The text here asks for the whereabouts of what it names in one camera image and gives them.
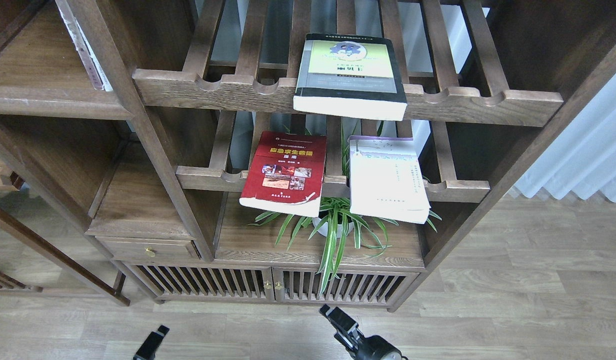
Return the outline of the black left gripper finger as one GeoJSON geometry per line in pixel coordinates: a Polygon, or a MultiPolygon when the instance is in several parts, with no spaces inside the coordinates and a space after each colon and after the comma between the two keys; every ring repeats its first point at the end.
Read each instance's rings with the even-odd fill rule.
{"type": "Polygon", "coordinates": [[[170,328],[165,325],[160,325],[155,332],[151,332],[138,348],[133,356],[134,360],[154,360],[158,348],[161,346],[163,339],[166,337],[170,328]]]}

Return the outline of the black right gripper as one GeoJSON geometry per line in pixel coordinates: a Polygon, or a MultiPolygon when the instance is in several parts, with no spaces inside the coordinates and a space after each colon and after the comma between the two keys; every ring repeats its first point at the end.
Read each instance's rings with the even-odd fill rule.
{"type": "Polygon", "coordinates": [[[358,330],[358,323],[337,306],[322,305],[319,312],[328,319],[338,340],[354,360],[403,360],[402,353],[379,335],[367,338],[358,330]]]}

